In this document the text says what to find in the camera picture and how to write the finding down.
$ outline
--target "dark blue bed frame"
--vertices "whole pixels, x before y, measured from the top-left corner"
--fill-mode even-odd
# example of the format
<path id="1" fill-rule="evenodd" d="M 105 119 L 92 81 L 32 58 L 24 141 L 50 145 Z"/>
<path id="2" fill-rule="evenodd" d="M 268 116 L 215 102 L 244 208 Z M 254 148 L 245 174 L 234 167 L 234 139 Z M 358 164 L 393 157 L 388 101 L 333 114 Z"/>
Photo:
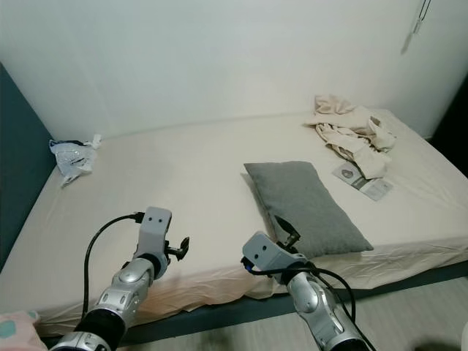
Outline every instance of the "dark blue bed frame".
<path id="1" fill-rule="evenodd" d="M 0 271 L 55 166 L 49 132 L 0 64 Z"/>
<path id="2" fill-rule="evenodd" d="M 55 166 L 48 149 L 49 139 L 49 132 L 0 64 L 0 270 Z M 373 290 L 355 290 L 355 294 L 363 298 L 467 275 L 468 262 L 457 263 Z M 345 291 L 339 293 L 347 300 Z M 294 306 L 288 295 L 265 300 L 241 298 L 135 326 L 129 329 L 123 344 L 140 344 L 291 312 Z M 43 340 L 51 347 L 59 338 Z"/>

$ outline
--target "cord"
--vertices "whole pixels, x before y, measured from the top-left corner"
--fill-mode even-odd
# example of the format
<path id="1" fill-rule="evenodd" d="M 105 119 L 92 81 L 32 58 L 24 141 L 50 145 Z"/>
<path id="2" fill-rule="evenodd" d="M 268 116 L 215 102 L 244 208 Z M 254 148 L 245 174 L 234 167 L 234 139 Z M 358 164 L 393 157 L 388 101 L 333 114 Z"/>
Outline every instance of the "cord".
<path id="1" fill-rule="evenodd" d="M 338 301 L 340 302 L 341 304 L 341 307 L 343 308 L 344 310 L 344 313 L 348 316 L 348 318 L 351 320 L 352 324 L 355 326 L 356 330 L 359 332 L 359 334 L 362 336 L 363 340 L 365 341 L 365 343 L 371 348 L 372 351 L 376 351 L 374 345 L 369 341 L 369 339 L 367 339 L 367 337 L 364 335 L 364 333 L 362 332 L 362 330 L 358 327 L 358 325 L 356 324 L 356 316 L 355 314 L 352 316 L 350 315 L 350 313 L 348 312 L 348 309 L 346 307 L 346 305 L 344 304 L 343 300 L 341 299 L 340 295 L 336 292 L 336 290 L 331 286 L 331 284 L 329 282 L 327 282 L 326 280 L 324 280 L 324 278 L 322 278 L 320 275 L 317 275 L 316 276 L 335 296 L 336 298 L 338 299 Z"/>
<path id="2" fill-rule="evenodd" d="M 431 6 L 431 0 L 429 0 L 427 2 L 427 6 L 426 6 L 426 0 L 424 0 L 423 6 L 421 7 L 421 11 L 419 12 L 419 16 L 418 16 L 418 18 L 419 18 L 419 20 L 421 22 L 424 20 L 424 18 L 426 18 L 426 14 L 427 14 L 427 10 L 429 10 L 429 6 Z"/>
<path id="3" fill-rule="evenodd" d="M 126 216 L 120 216 L 112 221 L 109 221 L 108 223 L 104 224 L 101 229 L 97 231 L 96 234 L 94 234 L 93 238 L 89 242 L 88 249 L 86 250 L 86 255 L 85 255 L 85 262 L 84 262 L 84 292 L 83 292 L 83 310 L 81 312 L 81 319 L 83 319 L 88 312 L 88 304 L 89 304 L 89 256 L 91 254 L 91 249 L 93 248 L 94 243 L 98 239 L 98 237 L 104 232 L 104 230 L 108 229 L 112 224 L 116 222 L 120 222 L 124 219 L 134 219 L 135 222 L 141 223 L 143 220 L 143 217 L 145 216 L 144 212 L 137 212 L 134 214 L 127 214 Z"/>
<path id="4" fill-rule="evenodd" d="M 352 316 L 351 320 L 355 322 L 356 321 L 356 299 L 355 299 L 354 293 L 352 292 L 350 285 L 346 282 L 346 280 L 344 280 L 338 274 L 332 271 L 327 271 L 326 269 L 321 269 L 321 268 L 317 268 L 317 271 L 321 274 L 332 276 L 333 278 L 338 280 L 340 283 L 342 283 L 343 286 L 346 288 L 346 291 L 348 292 L 348 295 L 350 296 L 350 300 L 351 300 L 351 316 Z"/>

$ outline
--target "plastic bag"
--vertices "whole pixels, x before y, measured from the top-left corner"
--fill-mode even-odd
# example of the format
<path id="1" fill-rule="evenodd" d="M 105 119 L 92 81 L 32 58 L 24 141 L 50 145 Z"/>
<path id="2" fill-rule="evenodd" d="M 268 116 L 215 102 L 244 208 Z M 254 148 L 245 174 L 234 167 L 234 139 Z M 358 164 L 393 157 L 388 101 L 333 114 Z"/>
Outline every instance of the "plastic bag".
<path id="1" fill-rule="evenodd" d="M 66 186 L 85 173 L 90 173 L 97 157 L 96 149 L 101 135 L 96 134 L 92 142 L 77 140 L 49 141 L 50 151 L 56 155 L 57 166 L 64 177 L 61 186 Z"/>

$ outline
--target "crumpled white clothes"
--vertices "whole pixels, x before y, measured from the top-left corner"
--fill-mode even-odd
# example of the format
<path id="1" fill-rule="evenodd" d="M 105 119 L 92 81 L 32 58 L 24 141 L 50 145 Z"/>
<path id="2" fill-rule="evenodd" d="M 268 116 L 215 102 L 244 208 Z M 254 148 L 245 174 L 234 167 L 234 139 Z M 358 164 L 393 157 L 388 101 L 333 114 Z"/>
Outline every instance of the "crumpled white clothes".
<path id="1" fill-rule="evenodd" d="M 396 138 L 378 113 L 351 105 L 334 95 L 315 97 L 314 115 L 306 122 L 344 159 L 354 162 L 366 179 L 381 178 L 391 158 L 386 154 Z"/>

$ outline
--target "mattress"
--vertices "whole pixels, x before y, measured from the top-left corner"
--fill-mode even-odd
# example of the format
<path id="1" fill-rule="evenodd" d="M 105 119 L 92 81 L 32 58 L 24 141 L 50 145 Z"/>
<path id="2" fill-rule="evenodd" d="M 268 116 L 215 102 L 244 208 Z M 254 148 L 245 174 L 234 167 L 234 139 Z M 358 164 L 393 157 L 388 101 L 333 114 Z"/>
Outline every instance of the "mattress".
<path id="1" fill-rule="evenodd" d="M 318 257 L 354 288 L 371 289 L 430 268 L 468 260 L 468 179 L 388 111 L 397 136 L 386 179 L 394 188 L 379 202 L 332 175 L 343 159 L 303 125 L 307 114 L 237 119 L 158 129 L 105 140 L 90 175 L 61 189 L 55 169 L 0 274 L 0 312 L 37 310 L 39 333 L 56 335 L 78 322 L 83 258 L 107 221 L 153 205 L 170 209 L 167 239 L 190 236 L 184 260 L 170 264 L 150 289 L 137 323 L 204 304 L 284 292 L 272 279 L 250 276 L 241 248 L 269 231 L 244 162 L 311 162 L 334 200 L 375 250 Z M 115 224 L 90 261 L 94 300 L 135 251 L 138 224 Z"/>

